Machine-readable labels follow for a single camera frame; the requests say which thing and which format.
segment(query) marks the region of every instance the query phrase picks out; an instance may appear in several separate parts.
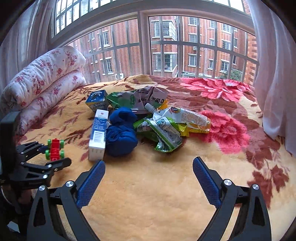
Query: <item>bedspread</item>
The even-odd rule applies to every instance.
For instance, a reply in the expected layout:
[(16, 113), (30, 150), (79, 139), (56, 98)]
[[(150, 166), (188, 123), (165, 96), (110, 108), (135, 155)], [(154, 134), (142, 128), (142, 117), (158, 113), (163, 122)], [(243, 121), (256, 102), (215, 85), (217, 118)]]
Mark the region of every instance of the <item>bedspread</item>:
[[(140, 139), (121, 158), (105, 154), (106, 174), (89, 206), (82, 211), (103, 241), (197, 240), (215, 212), (201, 189), (192, 161), (201, 156), (210, 169), (236, 185), (257, 183), (271, 221), (272, 240), (279, 241), (296, 215), (296, 161), (285, 150), (284, 138), (270, 139), (262, 128), (262, 112), (253, 87), (231, 80), (132, 76), (72, 91), (20, 143), (59, 138), (72, 165), (55, 173), (52, 187), (75, 180), (92, 166), (87, 160), (94, 113), (85, 104), (96, 89), (108, 93), (145, 86), (168, 90), (169, 104), (199, 111), (212, 121), (209, 134), (191, 133), (172, 153), (154, 150)], [(45, 163), (38, 155), (33, 163)], [(239, 208), (235, 208), (222, 240), (227, 240)], [(65, 214), (60, 209), (64, 225)]]

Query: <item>tree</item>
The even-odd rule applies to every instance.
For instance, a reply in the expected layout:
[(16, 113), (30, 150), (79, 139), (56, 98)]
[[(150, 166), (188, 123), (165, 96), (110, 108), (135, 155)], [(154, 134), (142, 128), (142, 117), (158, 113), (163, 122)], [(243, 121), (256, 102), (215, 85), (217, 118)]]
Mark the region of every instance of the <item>tree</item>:
[[(226, 80), (227, 79), (227, 75), (228, 75), (227, 72), (226, 73), (223, 73), (223, 74), (221, 74), (219, 76), (219, 79)], [(242, 71), (240, 71), (238, 69), (232, 69), (231, 70), (230, 79), (240, 81), (241, 80), (241, 77), (242, 77)]]

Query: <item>white box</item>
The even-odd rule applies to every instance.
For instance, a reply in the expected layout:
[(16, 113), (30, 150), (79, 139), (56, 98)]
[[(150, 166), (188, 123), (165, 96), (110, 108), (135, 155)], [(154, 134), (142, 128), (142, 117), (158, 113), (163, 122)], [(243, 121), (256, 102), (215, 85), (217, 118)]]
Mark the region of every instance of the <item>white box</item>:
[(99, 161), (104, 157), (108, 114), (107, 110), (96, 111), (89, 139), (89, 161)]

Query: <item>blue gripper pad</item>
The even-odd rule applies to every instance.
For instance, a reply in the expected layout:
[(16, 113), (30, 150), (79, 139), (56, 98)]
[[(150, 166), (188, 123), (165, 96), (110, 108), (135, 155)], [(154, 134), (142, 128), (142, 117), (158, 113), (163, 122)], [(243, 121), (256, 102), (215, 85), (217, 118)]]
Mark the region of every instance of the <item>blue gripper pad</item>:
[(95, 165), (77, 192), (76, 206), (79, 209), (89, 204), (105, 174), (106, 166), (103, 161), (99, 161)]
[(199, 181), (209, 203), (218, 209), (221, 205), (221, 200), (219, 197), (220, 190), (198, 158), (193, 160), (193, 172)]

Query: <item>cardboard box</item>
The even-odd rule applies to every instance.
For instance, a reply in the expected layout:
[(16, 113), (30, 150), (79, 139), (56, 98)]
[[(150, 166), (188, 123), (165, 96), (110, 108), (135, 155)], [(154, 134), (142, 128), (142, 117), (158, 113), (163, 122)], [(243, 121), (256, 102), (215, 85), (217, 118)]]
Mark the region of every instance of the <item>cardboard box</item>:
[(99, 161), (104, 157), (108, 115), (107, 110), (96, 111), (89, 139), (89, 161)]
[(105, 90), (91, 92), (85, 103), (93, 112), (96, 112), (96, 110), (107, 110), (109, 105), (108, 100), (105, 98), (107, 95)]

